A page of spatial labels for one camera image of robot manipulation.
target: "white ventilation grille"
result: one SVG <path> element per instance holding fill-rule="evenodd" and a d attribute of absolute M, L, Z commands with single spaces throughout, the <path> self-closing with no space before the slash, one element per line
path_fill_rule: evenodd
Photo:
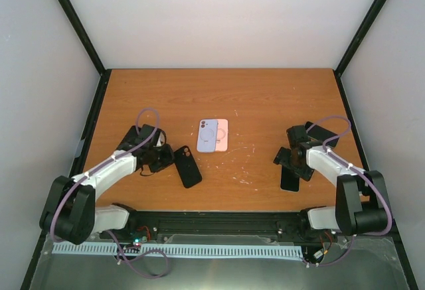
<path fill-rule="evenodd" d="M 170 258 L 198 259 L 286 259 L 301 260 L 299 246 L 228 246 L 228 245 L 175 245 L 144 244 L 141 249 L 126 250 L 127 254 L 143 254 L 149 250 L 160 249 Z M 54 244 L 53 254 L 68 255 L 116 255 L 117 245 L 109 242 L 84 242 L 78 246 L 69 242 Z M 149 257 L 162 257 L 161 254 L 148 254 Z"/>

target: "cable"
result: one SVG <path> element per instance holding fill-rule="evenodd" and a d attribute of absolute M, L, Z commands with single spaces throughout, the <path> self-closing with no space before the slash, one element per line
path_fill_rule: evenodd
<path fill-rule="evenodd" d="M 136 258 L 133 259 L 128 259 L 124 249 L 121 247 L 120 242 L 118 241 L 118 239 L 115 237 L 115 235 L 110 231 L 110 230 L 106 230 L 106 232 L 111 236 L 111 238 L 115 241 L 115 243 L 117 244 L 118 247 L 118 253 L 122 256 L 124 262 L 130 267 L 131 270 L 133 270 L 134 272 L 136 272 L 138 275 L 146 278 L 146 279 L 158 279 L 160 277 L 163 277 L 164 275 L 166 275 L 167 273 L 169 273 L 170 270 L 170 261 L 169 258 L 167 257 L 167 255 L 165 254 L 165 252 L 163 252 L 160 249 L 152 249 L 152 250 L 148 250 L 147 252 L 138 255 Z M 164 259 L 165 259 L 165 269 L 163 272 L 161 272 L 159 275 L 146 275 L 143 272 L 140 272 L 139 270 L 137 270 L 131 263 L 135 262 L 137 260 L 140 260 L 142 258 L 144 258 L 146 255 L 148 254 L 161 254 Z"/>
<path fill-rule="evenodd" d="M 330 245 L 329 245 L 329 247 L 327 248 L 327 250 L 329 250 L 329 249 L 331 249 L 331 246 L 332 246 L 332 237 L 331 237 L 331 235 L 329 235 L 329 233 L 328 233 L 328 232 L 325 232 L 325 235 L 329 238 L 329 241 L 330 241 Z"/>
<path fill-rule="evenodd" d="M 146 238 L 147 238 L 147 241 L 150 241 L 150 239 L 151 239 L 151 232 L 149 231 L 149 228 L 148 228 L 147 226 L 139 227 L 139 228 L 137 229 L 137 231 L 138 231 L 138 232 L 142 232 L 142 231 L 143 231 L 143 229 L 146 229 Z"/>
<path fill-rule="evenodd" d="M 321 247 L 322 247 L 322 249 L 323 249 L 323 258 L 325 257 L 325 255 L 327 254 L 327 250 L 329 249 L 329 248 L 327 248 L 326 249 L 326 247 L 325 247 L 325 243 L 323 242 L 323 238 L 320 236 L 320 243 L 321 243 Z"/>
<path fill-rule="evenodd" d="M 391 230 L 391 227 L 392 227 L 392 216 L 391 216 L 390 208 L 386 204 L 385 199 L 382 196 L 382 194 L 378 191 L 378 189 L 375 187 L 375 185 L 372 183 L 372 181 L 370 181 L 357 167 L 355 167 L 355 166 L 353 166 L 353 164 L 348 163 L 347 161 L 343 160 L 340 156 L 335 154 L 331 149 L 328 149 L 328 147 L 326 147 L 326 144 L 328 144 L 330 141 L 333 141 L 334 139 L 338 139 L 338 138 L 348 134 L 348 132 L 350 132 L 350 130 L 351 130 L 350 120 L 347 119 L 346 117 L 342 116 L 342 115 L 331 115 L 331 116 L 328 116 L 328 117 L 324 117 L 323 119 L 320 119 L 319 121 L 316 121 L 314 124 L 310 125 L 310 127 L 307 129 L 307 133 L 311 130 L 311 128 L 313 128 L 316 125 L 319 125 L 320 123 L 322 123 L 324 121 L 327 121 L 328 119 L 343 119 L 344 121 L 346 121 L 348 123 L 348 128 L 344 132 L 342 132 L 341 134 L 330 137 L 329 139 L 326 139 L 323 142 L 323 145 L 322 145 L 323 149 L 325 150 L 326 154 L 329 155 L 333 160 L 344 165 L 344 167 L 351 169 L 354 173 L 359 175 L 360 178 L 362 178 L 368 184 L 368 186 L 373 190 L 373 192 L 375 193 L 377 198 L 380 200 L 382 206 L 384 207 L 385 214 L 386 214 L 386 227 L 382 232 L 370 232 L 370 233 L 368 233 L 368 235 L 372 235 L 372 236 L 386 235 Z"/>
<path fill-rule="evenodd" d="M 54 235 L 54 229 L 56 227 L 56 222 L 57 222 L 57 220 L 59 218 L 59 214 L 62 211 L 62 209 L 63 209 L 66 201 L 70 198 L 70 196 L 77 189 L 77 187 L 80 186 L 86 179 L 88 179 L 91 176 L 95 175 L 98 171 L 100 171 L 104 167 L 108 166 L 110 163 L 113 163 L 116 159 L 120 159 L 121 157 L 124 157 L 124 156 L 126 156 L 128 154 L 131 154 L 136 149 L 139 149 L 140 147 L 142 147 L 143 145 L 145 145 L 155 135 L 155 132 L 157 131 L 158 126 L 159 126 L 159 114 L 158 114 L 157 110 L 156 109 L 153 109 L 153 108 L 145 108 L 145 109 L 142 109 L 139 112 L 139 114 L 137 115 L 136 123 L 135 123 L 135 129 L 137 131 L 137 134 L 139 134 L 139 118 L 146 111 L 152 111 L 156 115 L 156 118 L 157 118 L 156 119 L 156 122 L 155 122 L 155 127 L 153 128 L 152 133 L 144 141 L 142 141 L 139 145 L 136 145 L 135 147 L 133 147 L 129 151 L 123 152 L 123 153 L 115 156 L 114 159 L 112 157 L 110 157 L 109 159 L 105 160 L 100 165 L 98 165 L 97 167 L 95 167 L 94 169 L 92 169 L 90 172 L 85 173 L 84 176 L 81 179 L 79 179 L 78 181 L 75 182 L 75 184 L 65 194 L 64 198 L 62 198 L 62 200 L 60 201 L 60 203 L 58 205 L 58 208 L 56 209 L 56 212 L 53 215 L 52 224 L 50 225 L 50 238 L 52 238 L 52 240 L 54 242 L 63 242 L 63 240 L 56 238 L 56 236 Z"/>
<path fill-rule="evenodd" d="M 315 266 L 316 267 L 329 267 L 331 265 L 335 265 L 336 263 L 339 263 L 341 260 L 343 260 L 345 257 L 347 257 L 348 254 L 350 253 L 350 251 L 353 249 L 355 237 L 356 237 L 356 235 L 353 235 L 351 237 L 350 246 L 348 246 L 347 250 L 345 250 L 345 252 L 342 254 L 341 257 L 339 257 L 338 259 L 336 259 L 336 260 L 334 260 L 332 262 L 328 262 L 328 263 L 317 263 Z M 310 262 L 306 261 L 304 258 L 302 259 L 302 261 L 307 265 L 307 268 L 310 266 Z"/>

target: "smartphone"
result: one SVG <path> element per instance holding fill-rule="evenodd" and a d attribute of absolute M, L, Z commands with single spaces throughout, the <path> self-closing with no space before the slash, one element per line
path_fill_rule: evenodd
<path fill-rule="evenodd" d="M 227 142 L 228 142 L 228 122 L 226 119 L 217 119 L 217 139 L 215 142 L 215 151 L 216 152 L 225 152 L 227 151 Z"/>
<path fill-rule="evenodd" d="M 191 188 L 202 181 L 197 162 L 187 146 L 180 147 L 174 152 L 174 164 L 185 188 Z"/>
<path fill-rule="evenodd" d="M 215 151 L 217 140 L 218 121 L 216 119 L 202 119 L 199 122 L 197 151 L 212 153 Z"/>
<path fill-rule="evenodd" d="M 304 127 L 305 129 L 308 129 L 312 125 L 313 125 L 312 122 L 309 121 L 304 125 Z M 308 132 L 308 136 L 310 136 L 312 139 L 316 141 L 322 141 L 322 142 L 336 135 L 337 134 L 335 134 L 334 132 L 331 132 L 319 125 L 314 125 L 313 128 L 310 129 L 310 131 Z M 338 139 L 334 139 L 330 141 L 327 145 L 334 149 L 337 146 L 337 144 L 338 144 Z"/>

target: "pink smartphone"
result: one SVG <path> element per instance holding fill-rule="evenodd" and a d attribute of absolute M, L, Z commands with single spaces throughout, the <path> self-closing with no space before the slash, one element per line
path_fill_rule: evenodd
<path fill-rule="evenodd" d="M 228 142 L 228 122 L 226 119 L 217 119 L 217 139 L 215 143 L 216 152 L 225 152 L 227 151 L 227 142 Z"/>

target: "black phone case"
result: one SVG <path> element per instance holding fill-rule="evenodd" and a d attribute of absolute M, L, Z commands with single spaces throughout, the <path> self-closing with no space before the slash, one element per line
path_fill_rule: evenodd
<path fill-rule="evenodd" d="M 299 177 L 284 166 L 282 166 L 280 175 L 280 189 L 288 192 L 299 192 Z"/>
<path fill-rule="evenodd" d="M 174 152 L 174 163 L 185 188 L 191 188 L 202 181 L 201 172 L 187 146 L 180 147 Z"/>
<path fill-rule="evenodd" d="M 307 122 L 304 127 L 305 129 L 308 129 L 310 126 L 312 126 L 313 123 L 312 122 Z M 309 132 L 308 132 L 308 136 L 310 136 L 312 139 L 316 140 L 316 141 L 322 141 L 324 142 L 325 140 L 336 136 L 337 134 L 335 134 L 334 132 L 331 132 L 327 129 L 324 129 L 322 126 L 319 125 L 315 125 Z M 327 145 L 332 147 L 333 149 L 336 148 L 337 144 L 338 144 L 338 140 L 339 139 L 334 139 L 332 141 L 330 141 Z"/>

